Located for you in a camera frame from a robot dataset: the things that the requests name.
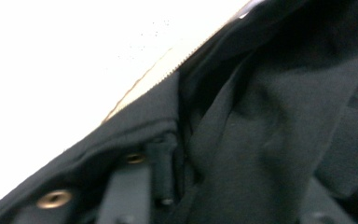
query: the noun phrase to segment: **metal zipper teeth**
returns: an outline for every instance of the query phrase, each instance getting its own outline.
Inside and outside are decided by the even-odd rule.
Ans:
[[[221,10],[214,17],[219,17],[212,25],[203,24],[202,27],[187,38],[182,38],[174,47],[159,58],[155,64],[139,78],[118,101],[115,108],[109,112],[103,123],[111,119],[119,111],[127,107],[136,99],[153,89],[165,78],[172,75],[190,56],[204,45],[212,36],[220,31],[226,24],[237,19],[251,0],[237,0],[225,2]]]

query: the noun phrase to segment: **white surface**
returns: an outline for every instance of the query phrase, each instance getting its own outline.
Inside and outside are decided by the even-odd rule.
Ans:
[[[202,8],[0,1],[0,198],[95,129]]]

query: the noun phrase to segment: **black fabric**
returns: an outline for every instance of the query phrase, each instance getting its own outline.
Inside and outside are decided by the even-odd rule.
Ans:
[[[295,223],[316,170],[330,189],[352,192],[358,182],[319,164],[355,109],[358,0],[269,0],[222,32],[10,192],[0,223],[50,190],[100,187],[118,158],[165,133],[181,150],[165,223]]]
[[[349,197],[358,189],[358,110],[345,109],[317,176],[337,196]]]

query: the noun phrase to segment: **brass eyelet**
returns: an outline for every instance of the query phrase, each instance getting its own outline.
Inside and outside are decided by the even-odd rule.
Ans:
[[[59,189],[59,190],[54,190],[46,194],[42,198],[40,198],[37,201],[36,205],[41,209],[58,208],[71,201],[71,199],[72,199],[71,192],[69,192],[66,189]]]
[[[143,162],[145,160],[145,156],[140,153],[133,153],[127,156],[127,163],[128,164],[136,164]]]

